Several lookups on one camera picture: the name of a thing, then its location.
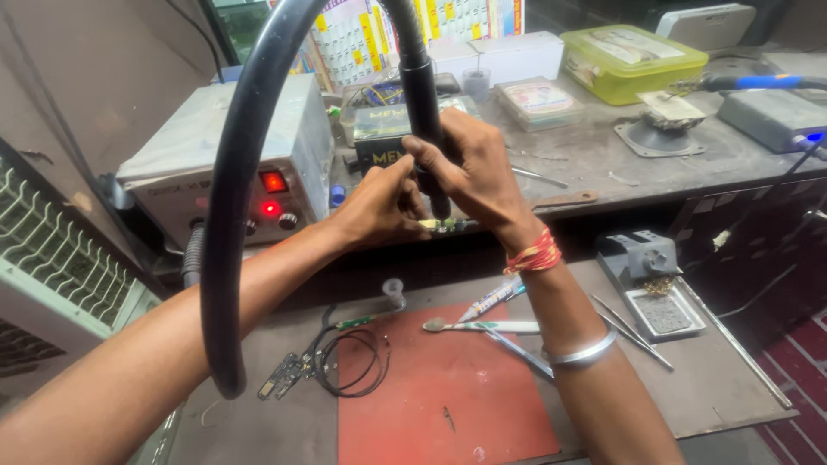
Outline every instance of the work mat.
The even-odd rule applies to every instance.
[[[430,318],[457,321],[468,304],[402,312],[365,326],[390,342],[390,369],[372,393],[339,399],[339,465],[506,463],[560,452],[531,371],[484,333],[428,333]],[[483,320],[508,318],[504,305]],[[506,337],[516,342],[512,335]],[[356,379],[373,352],[338,348],[340,384]],[[348,391],[375,379],[375,368]]]

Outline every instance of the hand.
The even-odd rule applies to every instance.
[[[440,119],[462,153],[461,166],[418,137],[407,136],[402,145],[434,174],[457,207],[494,232],[509,255],[530,247],[543,223],[520,193],[500,131],[456,108],[446,108]]]
[[[408,177],[413,170],[410,155],[385,169],[370,168],[328,221],[355,245],[378,244],[391,237],[430,239],[431,233],[418,222],[428,217],[428,211],[416,183]]]

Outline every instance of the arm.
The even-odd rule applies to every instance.
[[[411,156],[374,168],[333,216],[244,262],[241,335],[347,250],[430,237],[406,176]],[[209,376],[197,286],[167,300],[43,386],[0,423],[4,463],[124,463]]]
[[[520,193],[500,132],[454,108],[442,112],[442,125],[462,152],[462,166],[415,137],[403,139],[405,148],[462,211],[516,256],[540,236],[543,224]],[[578,352],[606,335],[565,264],[525,271],[522,277],[551,354]],[[557,365],[554,372],[566,412],[595,463],[683,463],[666,422],[617,344],[590,365]]]

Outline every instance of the red thread bracelet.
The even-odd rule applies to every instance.
[[[552,232],[543,225],[543,233],[531,244],[531,247],[517,254],[513,259],[506,257],[505,275],[513,275],[520,271],[547,270],[560,261],[560,249],[554,243]]]

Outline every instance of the red floor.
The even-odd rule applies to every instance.
[[[755,357],[801,416],[757,427],[784,465],[827,464],[827,309]]]

